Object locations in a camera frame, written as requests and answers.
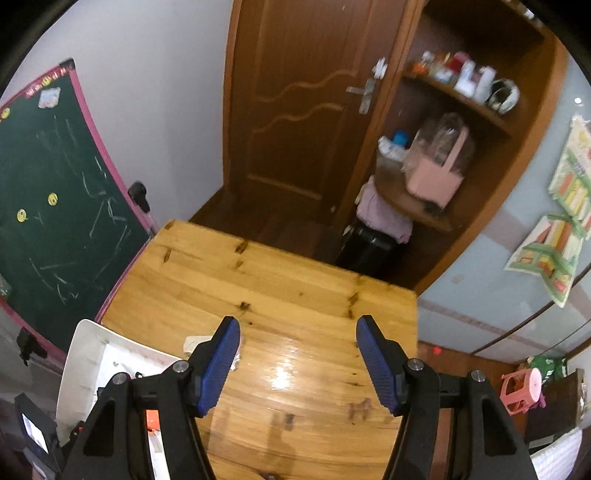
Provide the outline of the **paper wall poster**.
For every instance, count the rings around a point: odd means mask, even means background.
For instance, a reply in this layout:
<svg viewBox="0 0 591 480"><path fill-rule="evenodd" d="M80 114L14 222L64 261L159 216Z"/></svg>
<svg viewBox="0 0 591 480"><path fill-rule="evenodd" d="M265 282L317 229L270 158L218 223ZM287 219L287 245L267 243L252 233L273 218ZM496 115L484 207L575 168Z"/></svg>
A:
<svg viewBox="0 0 591 480"><path fill-rule="evenodd" d="M574 116L548 187L561 211L543 215L504 267L539 278L559 307L568 300L590 239L590 145L590 122Z"/></svg>

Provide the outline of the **wooden shelf unit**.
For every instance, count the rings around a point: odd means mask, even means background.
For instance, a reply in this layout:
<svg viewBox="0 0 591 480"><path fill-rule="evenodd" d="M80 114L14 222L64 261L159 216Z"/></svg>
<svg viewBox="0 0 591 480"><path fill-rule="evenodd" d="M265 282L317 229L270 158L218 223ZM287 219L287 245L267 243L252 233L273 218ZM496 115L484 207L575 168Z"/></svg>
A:
<svg viewBox="0 0 591 480"><path fill-rule="evenodd" d="M425 292L525 172L565 74L565 48L522 2L424 2L383 126L401 159L367 171L387 216L346 229L339 266Z"/></svg>

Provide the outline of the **pink storage basket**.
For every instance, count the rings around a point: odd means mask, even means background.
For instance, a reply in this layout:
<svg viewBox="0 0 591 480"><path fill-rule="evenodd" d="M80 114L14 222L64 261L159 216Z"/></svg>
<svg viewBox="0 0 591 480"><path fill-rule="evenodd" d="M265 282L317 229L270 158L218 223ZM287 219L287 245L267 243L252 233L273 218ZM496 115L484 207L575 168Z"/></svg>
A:
<svg viewBox="0 0 591 480"><path fill-rule="evenodd" d="M407 191L425 202L445 209L459 189L464 177L454 171L466 146L470 131L467 126L434 129L425 123L417 132L403 163Z"/></svg>

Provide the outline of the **green chalkboard pink frame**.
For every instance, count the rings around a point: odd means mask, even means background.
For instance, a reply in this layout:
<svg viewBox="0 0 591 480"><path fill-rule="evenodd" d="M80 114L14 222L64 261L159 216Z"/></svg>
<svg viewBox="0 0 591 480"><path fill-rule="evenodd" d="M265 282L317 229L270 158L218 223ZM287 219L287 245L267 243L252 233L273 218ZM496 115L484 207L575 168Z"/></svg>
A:
<svg viewBox="0 0 591 480"><path fill-rule="evenodd" d="M150 239L85 102L73 60L1 107L1 277L13 318L50 352L97 320Z"/></svg>

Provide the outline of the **brown wooden door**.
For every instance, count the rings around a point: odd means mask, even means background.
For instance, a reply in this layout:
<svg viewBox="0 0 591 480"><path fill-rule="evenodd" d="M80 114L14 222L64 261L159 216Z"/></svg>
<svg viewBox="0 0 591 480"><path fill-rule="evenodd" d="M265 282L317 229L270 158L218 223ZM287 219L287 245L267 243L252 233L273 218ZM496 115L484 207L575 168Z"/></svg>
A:
<svg viewBox="0 0 591 480"><path fill-rule="evenodd" d="M224 182L329 225L407 37L411 1L237 1L226 55Z"/></svg>

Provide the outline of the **white plastic storage bin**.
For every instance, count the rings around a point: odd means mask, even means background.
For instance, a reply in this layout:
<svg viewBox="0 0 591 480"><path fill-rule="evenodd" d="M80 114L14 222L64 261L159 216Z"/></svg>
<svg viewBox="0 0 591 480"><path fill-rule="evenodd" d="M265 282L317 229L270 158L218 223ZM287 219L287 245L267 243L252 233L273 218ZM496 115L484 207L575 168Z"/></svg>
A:
<svg viewBox="0 0 591 480"><path fill-rule="evenodd" d="M61 378L56 409L57 435L64 444L74 426L86 420L97 391L111 377L158 375L177 360L175 356L123 337L91 320L75 329Z"/></svg>

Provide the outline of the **wooden table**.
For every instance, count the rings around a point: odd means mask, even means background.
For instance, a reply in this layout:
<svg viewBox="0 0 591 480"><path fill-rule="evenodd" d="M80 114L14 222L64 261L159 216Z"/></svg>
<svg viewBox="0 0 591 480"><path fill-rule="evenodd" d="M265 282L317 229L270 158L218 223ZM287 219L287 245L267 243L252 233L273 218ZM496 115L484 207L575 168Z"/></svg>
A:
<svg viewBox="0 0 591 480"><path fill-rule="evenodd" d="M238 365L198 423L218 478L378 479L400 422L381 406L356 347L365 314L416 354L413 292L173 220L130 268L102 322L181 356L187 337L238 319Z"/></svg>

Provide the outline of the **pink plastic stool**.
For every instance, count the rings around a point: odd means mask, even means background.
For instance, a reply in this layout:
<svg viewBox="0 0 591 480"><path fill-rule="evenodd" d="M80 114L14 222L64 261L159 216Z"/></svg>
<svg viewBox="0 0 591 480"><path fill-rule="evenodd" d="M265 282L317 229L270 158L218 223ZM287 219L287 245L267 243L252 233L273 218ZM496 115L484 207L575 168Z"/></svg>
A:
<svg viewBox="0 0 591 480"><path fill-rule="evenodd" d="M500 399L510 416L526 413L540 399L542 374L528 368L502 376Z"/></svg>

